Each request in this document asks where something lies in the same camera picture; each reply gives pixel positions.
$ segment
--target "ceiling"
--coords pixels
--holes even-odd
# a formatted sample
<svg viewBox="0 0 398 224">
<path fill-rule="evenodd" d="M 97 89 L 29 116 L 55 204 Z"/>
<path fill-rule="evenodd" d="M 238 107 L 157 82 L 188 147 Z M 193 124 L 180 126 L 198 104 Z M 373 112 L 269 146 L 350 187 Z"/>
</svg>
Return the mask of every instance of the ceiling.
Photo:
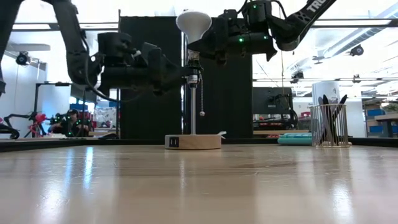
<svg viewBox="0 0 398 224">
<path fill-rule="evenodd" d="M 280 0 L 289 15 L 304 7 L 307 0 Z M 163 1 L 123 1 L 123 0 L 72 0 L 79 10 L 80 22 L 117 22 L 118 9 L 123 16 L 174 16 L 184 9 L 196 9 L 218 16 L 224 9 L 239 9 L 243 0 L 224 1 L 214 0 L 163 0 Z M 277 5 L 273 6 L 273 15 L 279 15 Z M 375 3 L 370 0 L 337 0 L 335 4 L 322 16 L 322 19 L 369 19 L 387 18 L 398 15 L 397 0 L 383 0 Z M 26 22 L 56 22 L 51 5 L 39 0 L 26 0 L 19 11 L 17 21 Z M 364 47 L 364 55 L 360 57 L 347 56 L 344 52 L 335 55 L 355 39 L 368 32 L 369 29 L 311 29 L 302 43 L 294 52 L 278 52 L 270 61 L 266 62 L 264 55 L 253 56 L 254 78 L 264 78 L 267 81 L 282 77 L 290 78 L 291 74 L 303 71 L 305 78 L 338 78 L 352 77 L 360 74 L 361 77 L 398 77 L 398 29 L 388 28 L 379 31 L 360 44 Z M 91 52 L 96 52 L 95 37 L 97 31 L 88 32 Z M 59 32 L 13 32 L 10 42 L 17 44 L 48 44 L 49 52 L 31 52 L 34 57 L 44 62 L 54 58 L 64 58 L 65 48 Z M 313 60 L 314 56 L 325 56 L 325 52 L 333 54 L 328 58 Z M 293 86 L 296 90 L 307 92 L 312 82 L 299 82 L 285 86 Z M 260 82 L 257 86 L 281 86 L 281 82 Z M 374 89 L 373 86 L 364 86 L 363 90 Z"/>
</svg>

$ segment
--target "lamp base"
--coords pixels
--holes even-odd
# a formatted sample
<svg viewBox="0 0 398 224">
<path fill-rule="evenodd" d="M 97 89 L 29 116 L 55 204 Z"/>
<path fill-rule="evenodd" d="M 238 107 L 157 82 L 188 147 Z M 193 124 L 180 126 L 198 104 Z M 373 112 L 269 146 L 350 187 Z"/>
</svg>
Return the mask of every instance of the lamp base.
<svg viewBox="0 0 398 224">
<path fill-rule="evenodd" d="M 221 149 L 221 136 L 219 134 L 166 135 L 165 148 L 176 150 Z"/>
</svg>

